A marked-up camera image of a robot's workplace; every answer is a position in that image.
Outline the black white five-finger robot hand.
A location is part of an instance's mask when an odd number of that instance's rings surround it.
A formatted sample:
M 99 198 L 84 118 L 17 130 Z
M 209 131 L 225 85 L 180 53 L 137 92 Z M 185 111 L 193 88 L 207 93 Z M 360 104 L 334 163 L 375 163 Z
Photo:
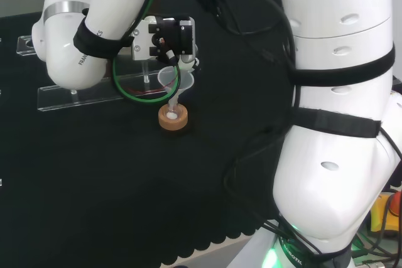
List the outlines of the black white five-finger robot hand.
M 181 70 L 192 72 L 198 66 L 195 20 L 189 16 L 147 16 L 131 35 L 134 61 L 157 60 L 171 65 L 166 54 L 171 50 Z

